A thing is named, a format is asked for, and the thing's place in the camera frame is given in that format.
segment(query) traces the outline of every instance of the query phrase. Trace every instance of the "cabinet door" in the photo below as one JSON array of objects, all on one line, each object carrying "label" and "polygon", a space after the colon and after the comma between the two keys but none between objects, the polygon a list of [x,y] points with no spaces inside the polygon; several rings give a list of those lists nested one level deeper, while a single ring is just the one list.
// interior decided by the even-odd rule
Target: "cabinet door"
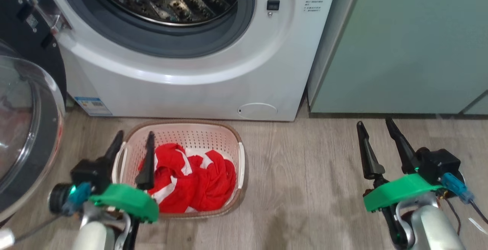
[{"label": "cabinet door", "polygon": [[488,0],[357,0],[312,112],[459,113],[486,89]]}]

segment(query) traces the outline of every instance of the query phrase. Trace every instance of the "laminate floor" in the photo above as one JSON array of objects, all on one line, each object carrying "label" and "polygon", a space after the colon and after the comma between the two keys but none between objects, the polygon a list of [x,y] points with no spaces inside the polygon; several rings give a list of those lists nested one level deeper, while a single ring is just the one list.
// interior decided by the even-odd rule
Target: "laminate floor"
[{"label": "laminate floor", "polygon": [[[90,118],[80,108],[69,113],[58,160],[32,200],[7,226],[16,234],[51,217],[47,195],[82,158],[102,155],[118,130],[129,131],[146,119]],[[379,213],[367,213],[361,195],[372,186],[363,179],[356,122],[358,119],[310,119],[302,108],[293,123],[225,121],[242,136],[246,149],[245,195],[239,208],[204,220],[162,220],[143,225],[138,250],[392,249]],[[488,214],[488,121],[395,120],[414,149],[445,148],[462,160],[461,170]],[[384,120],[364,119],[385,177],[402,176],[400,159]],[[455,218],[443,201],[446,214]],[[467,249],[485,249],[488,230],[474,210],[458,199]],[[16,249],[71,248],[79,222],[61,218]]]}]

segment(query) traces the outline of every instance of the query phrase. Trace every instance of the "open dryer door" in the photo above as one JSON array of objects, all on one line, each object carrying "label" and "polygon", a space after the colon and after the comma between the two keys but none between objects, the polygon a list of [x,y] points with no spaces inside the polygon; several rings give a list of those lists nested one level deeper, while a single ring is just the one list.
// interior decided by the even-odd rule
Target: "open dryer door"
[{"label": "open dryer door", "polygon": [[40,0],[0,0],[0,225],[54,164],[66,75]]}]

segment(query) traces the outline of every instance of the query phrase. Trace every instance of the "plastic basket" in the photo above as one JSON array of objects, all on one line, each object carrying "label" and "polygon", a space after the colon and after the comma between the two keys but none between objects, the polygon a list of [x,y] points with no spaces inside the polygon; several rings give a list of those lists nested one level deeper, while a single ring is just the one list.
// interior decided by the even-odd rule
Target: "plastic basket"
[{"label": "plastic basket", "polygon": [[204,218],[223,215],[239,204],[246,157],[241,137],[230,126],[205,121],[156,121],[135,127],[122,143],[112,170],[112,182],[136,186],[139,164],[145,158],[148,134],[153,131],[155,146],[177,143],[187,151],[218,151],[236,169],[237,182],[229,200],[219,210],[190,213],[161,213],[165,218]]}]

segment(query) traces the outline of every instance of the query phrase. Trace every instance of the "clothes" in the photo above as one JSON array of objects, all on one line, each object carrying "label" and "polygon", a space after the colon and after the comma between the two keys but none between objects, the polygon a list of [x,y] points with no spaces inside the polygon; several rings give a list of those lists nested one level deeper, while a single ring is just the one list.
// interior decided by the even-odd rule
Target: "clothes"
[{"label": "clothes", "polygon": [[148,193],[161,213],[218,210],[236,184],[233,163],[215,150],[187,157],[178,144],[164,144],[155,150],[154,165],[155,185]]}]

